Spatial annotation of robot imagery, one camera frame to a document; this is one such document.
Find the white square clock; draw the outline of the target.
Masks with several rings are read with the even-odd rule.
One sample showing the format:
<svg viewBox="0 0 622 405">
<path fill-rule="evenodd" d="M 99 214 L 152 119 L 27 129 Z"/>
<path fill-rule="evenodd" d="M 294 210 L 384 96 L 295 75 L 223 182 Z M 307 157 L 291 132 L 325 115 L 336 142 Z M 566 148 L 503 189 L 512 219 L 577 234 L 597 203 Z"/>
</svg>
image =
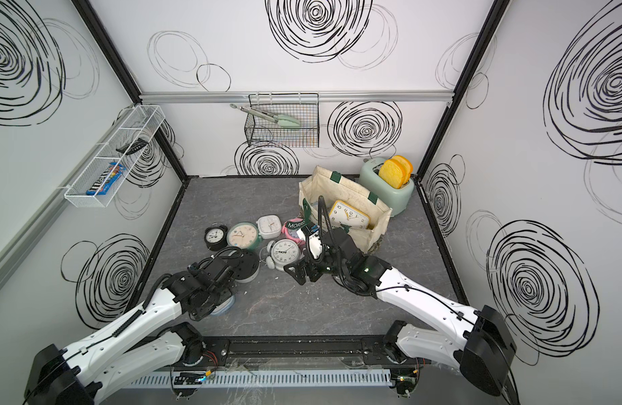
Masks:
<svg viewBox="0 0 622 405">
<path fill-rule="evenodd" d="M 282 231 L 280 218 L 275 214 L 269 214 L 258 218 L 257 227 L 260 236 L 264 240 L 275 239 L 280 236 Z"/>
</svg>

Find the green round alarm clock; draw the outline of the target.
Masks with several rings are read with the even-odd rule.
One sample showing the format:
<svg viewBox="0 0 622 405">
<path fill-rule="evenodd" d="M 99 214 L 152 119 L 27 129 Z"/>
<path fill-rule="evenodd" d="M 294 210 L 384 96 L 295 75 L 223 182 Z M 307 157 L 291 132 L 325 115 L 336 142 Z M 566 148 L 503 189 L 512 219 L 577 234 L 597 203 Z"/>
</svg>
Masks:
<svg viewBox="0 0 622 405">
<path fill-rule="evenodd" d="M 262 236 L 256 224 L 241 222 L 229 229 L 226 241 L 228 246 L 253 251 L 260 245 Z"/>
</svg>

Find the yellow rectangular alarm clock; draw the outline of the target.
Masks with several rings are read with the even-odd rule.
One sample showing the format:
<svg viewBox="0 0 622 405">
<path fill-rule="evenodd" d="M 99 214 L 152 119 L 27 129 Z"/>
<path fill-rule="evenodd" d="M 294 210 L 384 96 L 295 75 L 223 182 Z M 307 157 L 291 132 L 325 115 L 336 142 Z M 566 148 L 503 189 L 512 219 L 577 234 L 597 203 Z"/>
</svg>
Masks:
<svg viewBox="0 0 622 405">
<path fill-rule="evenodd" d="M 370 225 L 370 218 L 367 214 L 342 200 L 336 200 L 334 202 L 329 211 L 329 219 L 334 224 L 360 230 L 365 230 Z"/>
</svg>

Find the cream canvas tote bag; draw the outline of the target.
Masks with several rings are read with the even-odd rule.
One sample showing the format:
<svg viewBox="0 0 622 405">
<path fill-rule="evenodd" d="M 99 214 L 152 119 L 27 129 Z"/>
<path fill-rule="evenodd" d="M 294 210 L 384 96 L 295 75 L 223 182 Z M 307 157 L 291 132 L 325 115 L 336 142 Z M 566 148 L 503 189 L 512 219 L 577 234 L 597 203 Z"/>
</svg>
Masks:
<svg viewBox="0 0 622 405">
<path fill-rule="evenodd" d="M 332 226 L 343 229 L 364 253 L 378 250 L 393 214 L 391 207 L 341 173 L 317 166 L 299 183 L 299 206 L 305 220 L 319 222 L 321 197 Z"/>
</svg>

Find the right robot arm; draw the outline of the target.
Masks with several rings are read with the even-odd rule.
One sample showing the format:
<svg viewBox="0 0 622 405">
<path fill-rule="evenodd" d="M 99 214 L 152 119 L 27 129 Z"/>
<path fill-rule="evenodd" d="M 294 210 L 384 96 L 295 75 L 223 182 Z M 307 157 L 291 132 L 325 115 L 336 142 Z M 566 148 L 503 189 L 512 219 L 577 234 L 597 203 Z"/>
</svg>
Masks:
<svg viewBox="0 0 622 405">
<path fill-rule="evenodd" d="M 520 402 L 512 371 L 517 345 L 504 317 L 449 300 L 398 268 L 363 253 L 343 229 L 304 226 L 303 257 L 284 267 L 299 285 L 327 274 L 343 289 L 394 305 L 427 324 L 396 322 L 388 331 L 388 357 L 402 363 L 422 358 L 452 367 L 473 386 L 509 404 Z"/>
</svg>

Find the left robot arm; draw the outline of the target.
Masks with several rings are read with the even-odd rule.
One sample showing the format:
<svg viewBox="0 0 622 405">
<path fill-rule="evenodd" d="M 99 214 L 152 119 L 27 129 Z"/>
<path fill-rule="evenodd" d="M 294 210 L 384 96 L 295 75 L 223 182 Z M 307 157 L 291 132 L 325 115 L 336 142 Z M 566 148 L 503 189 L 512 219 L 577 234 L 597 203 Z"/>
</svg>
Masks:
<svg viewBox="0 0 622 405">
<path fill-rule="evenodd" d="M 231 300 L 242 253 L 225 249 L 179 273 L 166 273 L 135 308 L 83 339 L 39 351 L 24 391 L 25 404 L 98 404 L 164 366 L 197 366 L 208 357 L 202 335 L 188 322 Z"/>
</svg>

